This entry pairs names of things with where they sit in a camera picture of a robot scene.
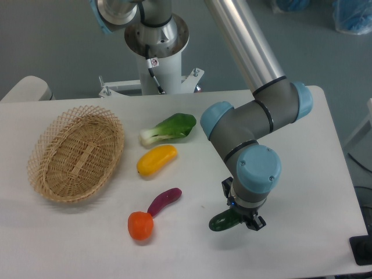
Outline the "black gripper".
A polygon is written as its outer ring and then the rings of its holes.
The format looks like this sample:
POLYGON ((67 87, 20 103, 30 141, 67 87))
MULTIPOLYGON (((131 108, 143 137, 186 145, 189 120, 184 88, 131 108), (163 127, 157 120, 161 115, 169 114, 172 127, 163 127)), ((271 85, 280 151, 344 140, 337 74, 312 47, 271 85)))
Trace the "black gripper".
POLYGON ((229 196, 232 183, 232 177, 228 177, 221 182, 223 194, 227 198, 227 205, 241 215, 241 219, 248 229, 253 231, 261 230, 266 226, 266 222, 262 216, 259 216, 258 210, 266 202, 266 198, 260 202, 250 203, 240 200, 234 196, 229 196))

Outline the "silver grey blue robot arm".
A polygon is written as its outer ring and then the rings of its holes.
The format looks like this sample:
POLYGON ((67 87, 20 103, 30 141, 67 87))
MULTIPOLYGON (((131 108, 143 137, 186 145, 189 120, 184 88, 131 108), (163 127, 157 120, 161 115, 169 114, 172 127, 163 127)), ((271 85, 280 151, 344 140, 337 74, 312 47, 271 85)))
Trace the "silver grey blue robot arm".
MULTIPOLYGON (((170 1, 90 5, 104 33, 125 30, 126 44, 137 56, 143 95, 187 90, 180 55, 189 33, 170 1)), ((209 228, 223 231, 245 223, 257 231, 266 224, 258 210, 281 174, 278 155, 258 140, 308 115, 313 98, 304 84, 288 81, 246 1, 207 1, 206 6, 253 95, 253 101, 238 108, 218 102, 201 116, 205 135, 231 173, 222 183, 228 209, 213 217, 209 228)))

